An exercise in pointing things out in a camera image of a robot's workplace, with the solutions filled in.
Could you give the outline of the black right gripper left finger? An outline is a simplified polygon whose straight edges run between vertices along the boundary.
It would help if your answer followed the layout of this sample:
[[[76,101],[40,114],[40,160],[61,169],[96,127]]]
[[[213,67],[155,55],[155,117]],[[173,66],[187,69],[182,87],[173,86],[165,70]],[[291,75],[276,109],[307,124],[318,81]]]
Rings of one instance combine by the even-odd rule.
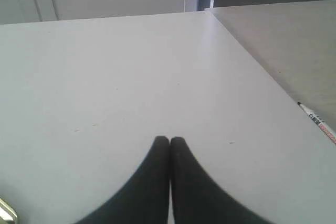
[[[155,137],[131,178],[78,223],[167,223],[170,200],[170,142]]]

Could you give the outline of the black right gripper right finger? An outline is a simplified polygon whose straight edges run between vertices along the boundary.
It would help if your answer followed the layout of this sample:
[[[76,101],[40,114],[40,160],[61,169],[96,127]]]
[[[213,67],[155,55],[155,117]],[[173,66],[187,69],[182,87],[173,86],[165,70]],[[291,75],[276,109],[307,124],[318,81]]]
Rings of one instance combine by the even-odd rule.
[[[170,160],[175,223],[265,223],[209,177],[182,137],[171,139]]]

